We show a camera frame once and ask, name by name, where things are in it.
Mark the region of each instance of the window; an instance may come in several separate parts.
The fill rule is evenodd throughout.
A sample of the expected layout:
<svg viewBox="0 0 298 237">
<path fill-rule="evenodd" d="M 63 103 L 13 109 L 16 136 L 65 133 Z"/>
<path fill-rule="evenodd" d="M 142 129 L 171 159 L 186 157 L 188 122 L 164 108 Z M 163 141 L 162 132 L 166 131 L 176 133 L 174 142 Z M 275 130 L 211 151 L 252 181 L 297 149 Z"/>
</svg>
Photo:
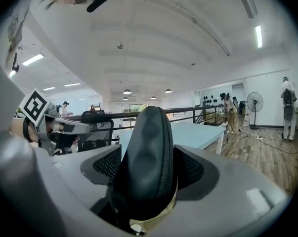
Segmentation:
<svg viewBox="0 0 298 237">
<path fill-rule="evenodd" d="M 149 104 L 138 104 L 138 105 L 121 105 L 122 113 L 137 113 L 142 112 Z M 124 118 L 123 119 L 123 127 L 134 126 L 136 118 Z"/>
</svg>

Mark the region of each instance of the wooden floor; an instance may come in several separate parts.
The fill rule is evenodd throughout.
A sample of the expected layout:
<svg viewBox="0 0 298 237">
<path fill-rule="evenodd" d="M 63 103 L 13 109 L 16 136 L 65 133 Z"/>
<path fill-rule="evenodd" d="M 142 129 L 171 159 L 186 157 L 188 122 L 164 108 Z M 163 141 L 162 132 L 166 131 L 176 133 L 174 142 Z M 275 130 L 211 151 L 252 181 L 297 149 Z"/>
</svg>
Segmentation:
<svg viewBox="0 0 298 237">
<path fill-rule="evenodd" d="M 262 142 L 286 152 L 297 152 L 298 131 L 295 133 L 294 141 L 287 143 L 282 141 L 283 129 L 260 128 L 259 130 L 252 130 L 245 126 L 240 127 L 240 129 L 241 133 L 229 133 L 228 143 L 224 139 L 221 154 L 225 157 L 243 160 L 292 195 L 298 186 L 298 153 L 287 154 Z M 270 138 L 263 138 L 262 140 L 253 137 L 245 138 L 246 135 L 250 134 L 244 132 Z M 215 153 L 216 145 L 217 143 L 214 142 L 205 149 Z"/>
</svg>

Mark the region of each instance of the chair backrest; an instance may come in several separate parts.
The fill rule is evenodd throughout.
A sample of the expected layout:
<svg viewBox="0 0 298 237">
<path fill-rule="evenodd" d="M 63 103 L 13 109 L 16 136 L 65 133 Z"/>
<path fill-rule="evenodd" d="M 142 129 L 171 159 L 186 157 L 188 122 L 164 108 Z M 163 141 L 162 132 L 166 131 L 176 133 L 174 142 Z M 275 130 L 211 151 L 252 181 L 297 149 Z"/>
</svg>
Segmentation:
<svg viewBox="0 0 298 237">
<path fill-rule="evenodd" d="M 79 151 L 111 145 L 114 122 L 105 116 L 104 110 L 84 112 L 81 122 L 89 124 L 91 131 L 80 135 Z"/>
</svg>

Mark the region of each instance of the black fan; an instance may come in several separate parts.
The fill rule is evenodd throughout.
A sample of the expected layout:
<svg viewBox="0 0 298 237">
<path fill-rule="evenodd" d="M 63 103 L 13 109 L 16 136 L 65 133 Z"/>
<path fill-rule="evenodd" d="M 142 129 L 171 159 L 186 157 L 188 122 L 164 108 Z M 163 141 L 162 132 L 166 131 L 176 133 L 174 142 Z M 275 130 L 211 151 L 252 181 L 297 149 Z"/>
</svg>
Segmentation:
<svg viewBox="0 0 298 237">
<path fill-rule="evenodd" d="M 247 97 L 247 107 L 251 112 L 254 112 L 254 125 L 250 126 L 251 129 L 258 129 L 256 126 L 256 113 L 259 112 L 263 107 L 263 98 L 257 92 L 252 92 Z"/>
</svg>

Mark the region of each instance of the light blue table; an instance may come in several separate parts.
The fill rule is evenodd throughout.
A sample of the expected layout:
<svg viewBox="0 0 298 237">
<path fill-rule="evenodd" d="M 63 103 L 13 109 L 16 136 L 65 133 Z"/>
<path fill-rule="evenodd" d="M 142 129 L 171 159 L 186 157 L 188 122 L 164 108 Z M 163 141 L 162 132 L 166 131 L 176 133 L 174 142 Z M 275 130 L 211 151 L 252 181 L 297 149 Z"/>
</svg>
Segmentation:
<svg viewBox="0 0 298 237">
<path fill-rule="evenodd" d="M 218 140 L 216 153 L 220 154 L 226 128 L 186 122 L 171 123 L 171 127 L 174 145 L 204 149 Z M 127 150 L 131 135 L 132 130 L 122 131 L 120 134 L 122 158 Z"/>
</svg>

